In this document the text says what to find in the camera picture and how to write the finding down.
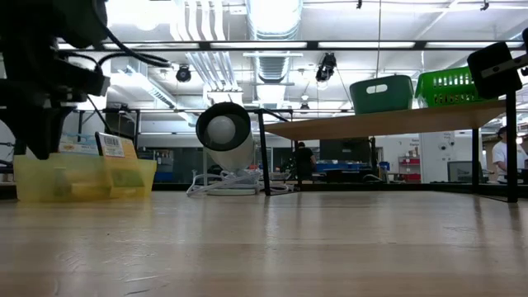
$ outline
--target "ceiling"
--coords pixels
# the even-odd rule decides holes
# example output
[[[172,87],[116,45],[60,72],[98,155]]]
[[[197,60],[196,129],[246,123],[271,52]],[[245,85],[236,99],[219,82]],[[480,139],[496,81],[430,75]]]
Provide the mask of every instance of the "ceiling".
[[[149,1],[140,7],[130,5],[139,1],[141,0],[110,0],[108,3],[111,29],[117,37],[125,42],[174,40],[170,26],[176,18],[172,10],[173,1]],[[382,0],[381,22],[379,1],[364,0],[362,9],[356,9],[356,4],[357,1],[305,0],[299,39],[378,40],[380,33],[381,40],[509,40],[528,27],[528,1],[493,0],[490,8],[481,12],[481,0]],[[223,0],[223,6],[226,38],[247,40],[245,2]],[[150,21],[150,26],[154,29],[138,29],[137,20]],[[353,106],[348,89],[353,83],[374,78],[376,73],[378,76],[405,74],[416,83],[420,72],[462,66],[470,54],[468,51],[382,51],[379,54],[375,51],[340,51],[335,53],[338,71],[329,80],[327,89],[318,90],[314,76],[324,52],[300,53],[302,57],[292,58],[290,74],[283,82],[294,85],[286,88],[282,106],[278,107],[298,109],[302,102],[301,96],[305,94],[309,96],[307,102],[311,109],[351,109]],[[189,63],[182,52],[153,54],[162,56],[174,64]],[[243,104],[255,106],[258,99],[252,85],[255,82],[252,60],[243,57],[241,52],[229,54],[235,77],[243,92]],[[204,94],[204,83],[196,72],[191,73],[190,82],[178,82],[173,70],[162,73],[165,70],[148,68],[148,78],[170,93],[177,101],[178,108],[196,108],[196,105],[192,104],[186,106],[192,100],[183,100],[183,97],[194,96],[200,104],[202,103],[200,97]],[[153,98],[141,87],[130,84],[115,84],[109,93],[108,101],[124,102],[141,108],[153,107]],[[523,101],[524,97],[519,97],[520,104]]]

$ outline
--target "computer monitor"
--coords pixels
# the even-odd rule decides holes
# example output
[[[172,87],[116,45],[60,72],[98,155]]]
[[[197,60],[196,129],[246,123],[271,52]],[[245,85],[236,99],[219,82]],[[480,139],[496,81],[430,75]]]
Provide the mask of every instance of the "computer monitor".
[[[482,166],[478,163],[478,179],[484,183]],[[471,161],[453,161],[447,163],[447,179],[449,182],[468,182],[473,178],[473,162]]]
[[[371,158],[368,137],[321,140],[319,153],[322,160],[370,163]]]

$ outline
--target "black clamp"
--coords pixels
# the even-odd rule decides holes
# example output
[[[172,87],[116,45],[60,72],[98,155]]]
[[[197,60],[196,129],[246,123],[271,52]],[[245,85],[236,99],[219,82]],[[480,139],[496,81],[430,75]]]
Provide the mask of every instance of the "black clamp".
[[[480,11],[486,11],[489,8],[489,0],[484,0],[484,6],[480,8]]]

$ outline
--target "white shirt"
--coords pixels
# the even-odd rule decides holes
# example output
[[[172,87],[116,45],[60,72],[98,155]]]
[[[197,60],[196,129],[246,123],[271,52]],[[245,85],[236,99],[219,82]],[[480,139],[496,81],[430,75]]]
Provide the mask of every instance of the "white shirt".
[[[525,168],[525,160],[528,159],[528,155],[526,155],[526,152],[522,147],[518,144],[517,145],[517,169],[524,169]],[[507,145],[503,143],[502,141],[499,141],[498,144],[495,144],[493,147],[493,164],[496,164],[498,162],[504,162],[506,165],[508,164],[508,158],[507,158]],[[506,181],[506,172],[499,168],[497,166],[497,172],[498,172],[498,181],[505,182]]]

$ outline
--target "green storage bin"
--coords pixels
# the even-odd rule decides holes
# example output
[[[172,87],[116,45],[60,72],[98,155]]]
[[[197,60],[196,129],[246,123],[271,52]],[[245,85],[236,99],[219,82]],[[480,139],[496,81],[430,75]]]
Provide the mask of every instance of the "green storage bin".
[[[357,115],[413,107],[413,83],[406,75],[369,79],[350,86]]]
[[[447,106],[485,101],[477,93],[468,67],[422,73],[416,98],[421,107]]]

